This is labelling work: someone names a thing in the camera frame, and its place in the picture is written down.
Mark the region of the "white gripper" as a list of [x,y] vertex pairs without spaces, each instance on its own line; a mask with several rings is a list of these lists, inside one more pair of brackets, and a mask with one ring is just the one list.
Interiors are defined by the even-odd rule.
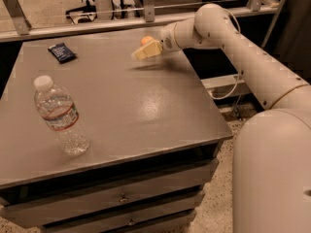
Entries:
[[132,59],[143,60],[160,55],[162,48],[166,51],[177,51],[179,47],[175,40],[175,26],[175,23],[170,23],[162,27],[159,30],[160,42],[157,40],[149,41],[144,46],[138,48],[133,54],[131,54]]

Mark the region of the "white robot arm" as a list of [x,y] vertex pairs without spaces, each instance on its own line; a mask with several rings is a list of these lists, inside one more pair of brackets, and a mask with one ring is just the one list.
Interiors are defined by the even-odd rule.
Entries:
[[233,152],[233,233],[311,233],[311,85],[207,4],[191,19],[146,38],[135,60],[165,51],[218,48],[263,110],[249,119]]

